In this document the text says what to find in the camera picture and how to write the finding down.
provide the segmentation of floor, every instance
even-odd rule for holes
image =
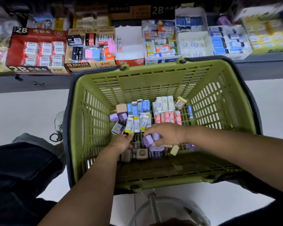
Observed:
[[[260,110],[265,135],[283,138],[283,79],[248,81]],[[68,90],[48,90],[0,94],[0,145],[10,143],[27,132],[49,141],[54,133],[55,115],[65,109]],[[53,180],[40,197],[59,201],[69,190],[67,172]],[[211,220],[213,226],[232,217],[258,209],[271,198],[253,194],[229,182],[196,183],[156,189],[158,196],[174,196],[195,201]],[[111,223],[123,226],[144,201],[142,193],[114,196]],[[167,205],[163,219],[180,213]],[[153,223],[150,210],[136,221],[136,226]]]

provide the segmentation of brown cardboard display box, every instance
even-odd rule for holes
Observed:
[[[115,40],[115,28],[114,27],[102,26],[102,27],[94,27],[94,28],[78,28],[78,29],[68,30],[68,35],[80,35],[83,40],[83,44],[85,43],[85,36],[87,33],[95,33],[96,35],[113,35],[113,39]],[[76,62],[75,60],[72,60],[72,46],[67,45],[66,56],[65,56],[65,66],[68,67],[69,70],[72,72],[80,72],[83,70],[113,67],[113,66],[116,66],[116,64],[115,64],[114,58],[111,60],[106,60],[106,61],[87,62],[87,61],[80,60],[79,62]]]

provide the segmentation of store shelf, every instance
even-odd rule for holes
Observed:
[[[283,53],[250,55],[236,62],[245,81],[283,78]],[[0,93],[68,89],[72,75],[0,75]]]

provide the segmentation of person's left hand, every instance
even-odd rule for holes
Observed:
[[[119,154],[122,154],[125,150],[133,149],[133,145],[130,144],[133,139],[134,134],[125,135],[125,134],[117,134],[107,145],[109,148],[113,148],[115,151],[118,151]]]

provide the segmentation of shopping basket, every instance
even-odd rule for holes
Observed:
[[[154,101],[157,96],[167,95],[181,96],[188,100],[186,106],[192,106],[193,119],[187,107],[181,110],[183,125],[262,134],[255,100],[235,64],[224,56],[82,71],[70,85],[63,121],[70,187],[109,143],[114,125],[109,122],[109,111],[115,105],[139,98]],[[135,147],[144,148],[142,136],[135,134]],[[202,181],[213,183],[242,171],[226,160],[203,151],[189,151],[181,144],[177,156],[118,163],[115,189],[120,194]]]

